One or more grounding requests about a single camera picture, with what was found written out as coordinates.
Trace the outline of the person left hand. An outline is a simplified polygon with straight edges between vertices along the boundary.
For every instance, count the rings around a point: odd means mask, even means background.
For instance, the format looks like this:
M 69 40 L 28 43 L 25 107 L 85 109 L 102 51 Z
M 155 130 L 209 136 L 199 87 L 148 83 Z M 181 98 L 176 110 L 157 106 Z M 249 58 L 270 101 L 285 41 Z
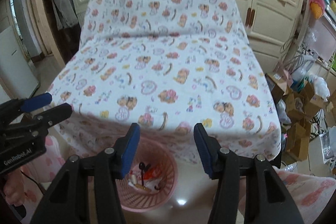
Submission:
M 5 200 L 9 205 L 21 206 L 25 201 L 25 191 L 21 170 L 17 169 L 7 175 L 3 187 Z

